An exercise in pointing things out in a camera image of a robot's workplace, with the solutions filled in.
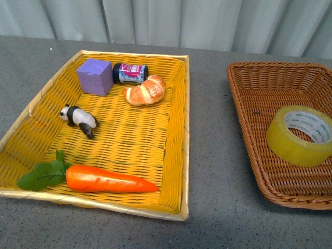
yellow woven tray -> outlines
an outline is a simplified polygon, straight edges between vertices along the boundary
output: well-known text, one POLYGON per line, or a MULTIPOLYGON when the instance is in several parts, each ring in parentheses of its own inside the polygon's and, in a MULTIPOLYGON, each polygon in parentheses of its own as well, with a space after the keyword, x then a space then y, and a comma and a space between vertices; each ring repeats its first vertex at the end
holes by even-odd
MULTIPOLYGON (((290 208, 332 209, 332 156, 316 167, 291 165, 274 154, 266 130, 286 105, 332 117, 332 71, 311 63, 241 62, 227 68, 244 141, 264 196, 290 208)), ((307 139, 304 133, 297 133, 307 139)))
POLYGON ((0 141, 0 196, 47 200, 134 215, 185 220, 188 217, 189 57, 80 51, 43 87, 0 141), (114 84, 107 96, 82 93, 76 70, 88 59, 146 64, 161 76, 165 96, 148 106, 132 106, 114 84), (71 128, 59 112, 68 103, 98 119, 95 140, 71 128), (153 193, 78 193, 66 183, 41 192, 21 190, 16 181, 34 163, 55 159, 132 174, 159 187, 153 193))

small jar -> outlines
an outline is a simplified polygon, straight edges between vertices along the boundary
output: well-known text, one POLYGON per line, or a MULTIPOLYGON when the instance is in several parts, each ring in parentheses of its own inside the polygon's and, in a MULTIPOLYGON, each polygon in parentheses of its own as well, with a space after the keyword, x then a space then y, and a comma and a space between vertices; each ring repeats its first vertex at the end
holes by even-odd
POLYGON ((113 67, 114 83, 142 84, 149 75, 147 65, 116 63, 113 67))

brown wicker basket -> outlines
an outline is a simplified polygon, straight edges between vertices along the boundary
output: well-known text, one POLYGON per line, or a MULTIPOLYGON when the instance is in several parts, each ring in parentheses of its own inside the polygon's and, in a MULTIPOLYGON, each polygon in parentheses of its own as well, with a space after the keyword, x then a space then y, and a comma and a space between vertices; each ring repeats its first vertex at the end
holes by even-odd
MULTIPOLYGON (((316 167, 294 166, 268 147, 266 130, 283 106, 303 105, 332 117, 332 71, 312 63, 241 62, 227 75, 257 184, 281 206, 332 209, 332 156, 316 167)), ((307 140, 302 133, 298 137, 307 140)))

toy panda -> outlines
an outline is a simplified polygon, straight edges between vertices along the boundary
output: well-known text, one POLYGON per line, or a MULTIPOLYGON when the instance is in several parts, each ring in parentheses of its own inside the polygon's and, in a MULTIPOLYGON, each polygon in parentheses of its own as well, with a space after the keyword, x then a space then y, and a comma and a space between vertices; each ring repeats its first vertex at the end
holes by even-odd
POLYGON ((93 139, 92 128, 98 127, 99 122, 90 113, 82 110, 78 106, 70 107, 68 104, 60 111, 60 116, 63 120, 68 120, 68 126, 73 127, 78 125, 81 131, 89 138, 93 139))

yellow tape roll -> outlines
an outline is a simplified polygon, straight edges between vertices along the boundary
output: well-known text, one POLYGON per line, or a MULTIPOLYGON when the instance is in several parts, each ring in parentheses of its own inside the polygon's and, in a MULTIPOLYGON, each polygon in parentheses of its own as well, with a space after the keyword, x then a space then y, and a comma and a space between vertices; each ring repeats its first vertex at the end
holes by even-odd
POLYGON ((266 132, 266 140, 280 158, 301 167, 313 167, 332 155, 332 119, 301 105, 282 107, 266 132), (308 135, 314 143, 291 133, 294 128, 308 135))

